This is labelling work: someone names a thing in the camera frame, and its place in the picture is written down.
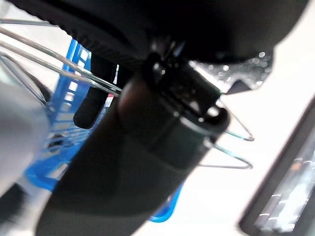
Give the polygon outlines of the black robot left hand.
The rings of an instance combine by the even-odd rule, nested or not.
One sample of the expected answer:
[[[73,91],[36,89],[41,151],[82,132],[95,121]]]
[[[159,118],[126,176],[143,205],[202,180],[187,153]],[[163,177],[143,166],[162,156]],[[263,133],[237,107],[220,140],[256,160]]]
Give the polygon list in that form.
[[[189,66],[236,64],[274,47],[306,0],[15,0],[94,56],[127,69],[122,94],[74,156],[38,236],[129,236],[227,129],[219,93]]]

